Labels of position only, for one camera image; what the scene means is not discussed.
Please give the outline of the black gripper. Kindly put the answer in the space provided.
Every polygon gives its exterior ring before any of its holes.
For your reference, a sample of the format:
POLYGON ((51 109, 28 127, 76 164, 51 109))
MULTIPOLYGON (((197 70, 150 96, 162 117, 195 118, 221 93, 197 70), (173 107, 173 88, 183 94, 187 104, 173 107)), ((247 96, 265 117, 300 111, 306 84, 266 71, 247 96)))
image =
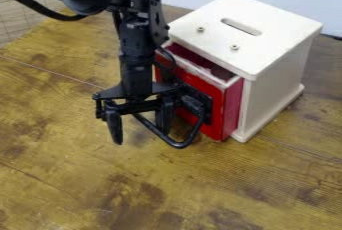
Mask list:
MULTIPOLYGON (((131 56, 122 54, 119 84, 94 94, 95 116, 107 121, 113 141, 123 143, 122 116, 153 111, 157 108, 157 96, 177 89, 170 82, 153 81, 153 67, 171 74, 177 62, 163 47, 157 51, 167 58, 169 63, 157 60, 157 54, 131 56)), ((174 120, 174 100, 161 97, 161 108, 155 111, 155 124, 158 130, 167 135, 174 120)))

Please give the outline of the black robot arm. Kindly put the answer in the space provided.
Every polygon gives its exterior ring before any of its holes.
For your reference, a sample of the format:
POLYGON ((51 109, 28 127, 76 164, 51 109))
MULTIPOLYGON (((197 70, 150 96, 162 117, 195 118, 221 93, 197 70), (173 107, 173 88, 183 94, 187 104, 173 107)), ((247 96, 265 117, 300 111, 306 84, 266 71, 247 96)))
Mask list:
POLYGON ((107 123, 113 140, 123 142, 122 117, 134 116, 157 136, 173 147, 182 142, 170 136, 174 116, 174 88, 153 81, 155 54, 165 51, 169 40, 161 0, 16 0, 42 15, 60 20, 78 21, 103 11, 113 13, 121 41, 121 83, 97 93, 97 118, 107 123))

